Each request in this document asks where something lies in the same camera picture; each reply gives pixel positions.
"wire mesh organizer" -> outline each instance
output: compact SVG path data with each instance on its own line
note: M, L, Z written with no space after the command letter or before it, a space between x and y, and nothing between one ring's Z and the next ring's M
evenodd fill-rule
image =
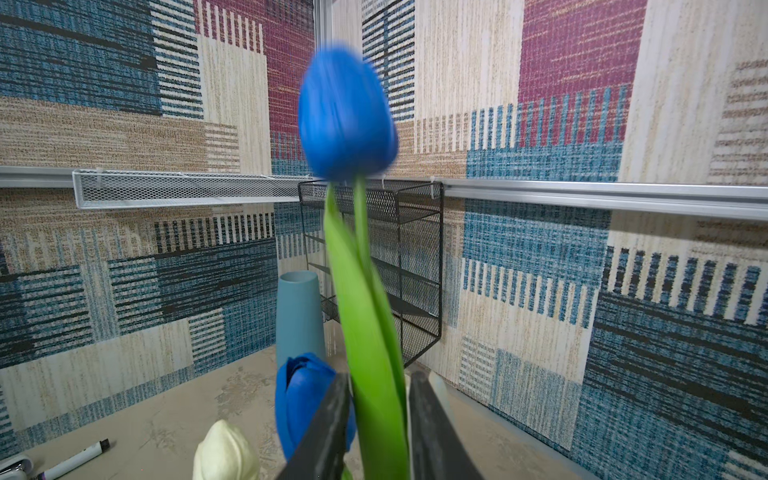
M72 172L74 198L82 209L296 202L296 186L307 179L132 170Z
M299 184L308 269L321 281L324 320L339 321L322 228L328 183ZM336 203L354 230L353 190L337 186ZM442 183L369 180L366 184L371 257L389 295L407 366L442 336Z

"blue vase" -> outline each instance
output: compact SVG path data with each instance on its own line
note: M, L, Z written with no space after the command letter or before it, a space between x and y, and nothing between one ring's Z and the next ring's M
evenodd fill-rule
M296 358L308 352L326 358L317 273L299 270L280 275L275 336L277 368L289 357Z

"white tulip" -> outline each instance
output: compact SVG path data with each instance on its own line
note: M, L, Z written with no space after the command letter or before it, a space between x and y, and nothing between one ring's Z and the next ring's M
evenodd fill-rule
M235 425L219 420L194 454L192 480L257 480L259 458Z

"white mesh tray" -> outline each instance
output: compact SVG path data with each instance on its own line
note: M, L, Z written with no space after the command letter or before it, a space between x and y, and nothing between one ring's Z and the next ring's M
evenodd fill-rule
M72 180L78 208L99 210L297 202L311 177L74 170Z

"black metal shelf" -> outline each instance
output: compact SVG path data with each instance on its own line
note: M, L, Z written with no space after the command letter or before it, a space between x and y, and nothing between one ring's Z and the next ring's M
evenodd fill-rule
M326 243L309 232L322 230L327 191L325 181L299 184L305 244ZM342 185L334 191L345 223L354 228L353 189ZM369 239L371 253L376 255L372 261L389 298L406 366L442 337L443 196L441 183L370 180L366 184ZM307 268L333 280L331 269L318 263L317 257L310 262L307 254L306 262ZM340 321L335 295L323 296L321 306L326 320Z

